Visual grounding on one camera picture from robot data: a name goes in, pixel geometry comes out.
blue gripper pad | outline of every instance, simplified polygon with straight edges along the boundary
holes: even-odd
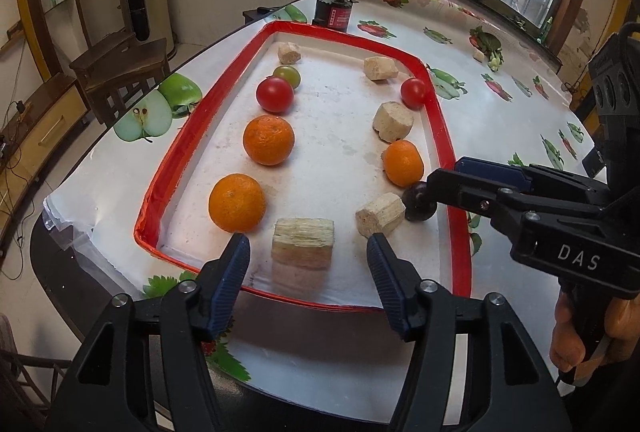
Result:
[[[382,233],[367,241],[367,264],[389,325],[404,341],[414,340],[414,331],[424,325],[415,291],[420,275],[410,262],[396,256]]]

cabinet drawer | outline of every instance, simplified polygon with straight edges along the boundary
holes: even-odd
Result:
[[[31,180],[31,175],[21,164],[15,165],[11,170],[0,170],[0,235],[4,233],[4,227],[9,222],[8,214],[14,211],[28,187],[23,177]]]
[[[36,176],[49,154],[85,112],[84,102],[74,86],[54,103],[20,145],[20,164],[28,173]]]

wood block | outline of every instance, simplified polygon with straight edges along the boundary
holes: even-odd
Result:
[[[300,48],[291,42],[284,42],[278,46],[278,59],[284,65],[296,63],[301,58]]]
[[[387,101],[373,118],[373,130],[382,141],[393,143],[403,139],[414,126],[414,113],[397,101]]]
[[[380,195],[375,201],[367,203],[356,211],[356,227],[364,237],[374,233],[384,233],[385,237],[404,219],[402,199],[392,192]]]
[[[386,56],[372,56],[364,60],[364,74],[372,81],[398,77],[396,62]]]
[[[278,219],[271,242],[276,262],[306,269],[326,269],[334,250],[334,221]]]

green apple print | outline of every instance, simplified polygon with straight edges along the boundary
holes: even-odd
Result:
[[[433,29],[430,29],[428,27],[424,28],[424,34],[426,34],[428,37],[430,37],[431,40],[433,40],[434,42],[437,42],[439,44],[452,44],[453,43],[451,41],[451,39],[447,38],[444,34],[438,33],[438,31],[434,31]]]
[[[451,76],[448,72],[444,72],[439,68],[429,68],[431,71],[431,81],[436,89],[436,94],[444,99],[453,99],[460,97],[460,91],[462,94],[466,94],[466,88],[464,82],[458,81]]]
[[[503,89],[502,85],[500,83],[498,83],[497,81],[495,81],[494,78],[492,78],[488,74],[483,74],[482,78],[484,79],[484,82],[487,84],[487,86],[492,91],[494,91],[495,94],[500,96],[503,100],[511,101],[513,99],[513,96],[511,94],[509,94],[505,89]]]
[[[171,126],[171,107],[164,96],[152,90],[138,101],[129,112],[122,116],[113,126],[116,136],[123,141],[136,141],[158,137]]]
[[[482,246],[482,239],[480,235],[478,235],[474,230],[480,224],[480,215],[476,215],[475,213],[466,213],[466,225],[469,230],[469,246],[471,248],[471,256],[474,256],[480,250],[480,246]]]
[[[525,163],[522,162],[522,159],[520,159],[520,156],[517,153],[515,153],[511,157],[511,159],[509,159],[507,161],[507,164],[508,165],[517,165],[517,166],[520,166],[520,167],[526,166]]]
[[[308,23],[306,15],[293,4],[289,4],[288,6],[284,6],[282,9],[274,11],[264,20],[267,22],[272,20],[284,20],[285,22],[298,22],[300,24]]]
[[[171,107],[174,119],[190,115],[202,100],[202,91],[186,76],[174,72],[158,86],[158,91]]]
[[[582,133],[582,129],[580,129],[580,127],[574,125],[573,123],[567,123],[567,125],[574,139],[578,143],[582,143],[584,141],[584,134]]]
[[[549,158],[549,161],[551,161],[551,164],[556,170],[560,170],[562,172],[564,169],[562,167],[562,165],[564,165],[564,161],[560,157],[560,151],[554,147],[551,141],[545,139],[542,134],[540,134],[540,137],[542,137],[542,144],[545,145],[546,156]]]
[[[531,92],[529,87],[526,86],[523,82],[521,82],[518,78],[514,78],[513,76],[511,76],[511,79],[513,79],[513,82],[516,84],[516,86],[522,91],[522,93],[525,96],[531,97],[533,95],[533,92]]]

electrical cable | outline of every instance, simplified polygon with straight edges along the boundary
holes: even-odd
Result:
[[[20,107],[18,106],[18,102],[14,100],[15,98],[15,94],[17,92],[17,88],[18,88],[18,76],[20,75],[20,67],[22,66],[22,58],[24,56],[24,47],[26,45],[26,41],[22,42],[22,50],[20,51],[20,60],[18,60],[18,68],[15,71],[15,79],[14,79],[14,89],[12,91],[11,94],[11,100],[9,102],[9,105],[6,108],[6,111],[4,113],[4,124],[3,126],[7,126],[8,125],[8,119],[9,119],[9,110],[11,109],[12,105],[15,103],[16,109],[18,110],[18,118],[17,118],[17,123],[15,124],[15,130],[14,130],[14,134],[13,136],[11,135],[11,131],[10,128],[7,128],[7,132],[9,135],[9,141],[7,142],[7,148],[9,148],[9,150],[11,150],[11,148],[15,145],[15,142],[18,139],[18,133],[20,130],[20,123],[22,122],[22,112],[24,112],[24,106],[22,107],[22,111],[20,111]],[[9,219],[14,219],[15,220],[15,215],[14,215],[14,202],[11,199],[11,193],[10,193],[10,189],[9,189],[9,177],[8,177],[8,171],[10,171],[12,174],[14,174],[14,176],[24,180],[25,184],[27,184],[27,186],[29,185],[29,179],[27,179],[26,177],[22,177],[21,175],[18,175],[15,171],[14,168],[18,165],[18,163],[20,162],[20,160],[22,159],[22,148],[20,148],[20,145],[17,145],[15,151],[12,153],[12,157],[15,155],[16,152],[20,152],[18,155],[17,160],[15,161],[15,164],[13,166],[9,166],[9,159],[6,160],[5,166],[4,166],[4,183],[6,185],[6,195],[4,197],[4,199],[2,199],[2,202],[5,203],[8,208],[9,208],[9,212],[5,211],[4,209],[0,209],[0,213],[4,213],[5,215],[7,215],[9,217]],[[20,224],[16,227],[15,230],[15,234],[14,234],[14,242],[16,244],[16,246],[18,247],[18,250],[20,252],[20,271],[18,272],[18,274],[15,277],[10,277],[9,275],[7,275],[3,270],[0,269],[0,272],[2,273],[2,275],[4,275],[7,279],[14,281],[14,280],[18,280],[18,278],[20,278],[22,276],[22,271],[24,270],[24,254],[22,252],[22,247],[24,246],[24,223],[25,221],[30,218],[33,214],[35,213],[35,203],[33,202],[33,198],[31,198],[31,212],[24,216],[22,218],[22,220],[20,221]]]

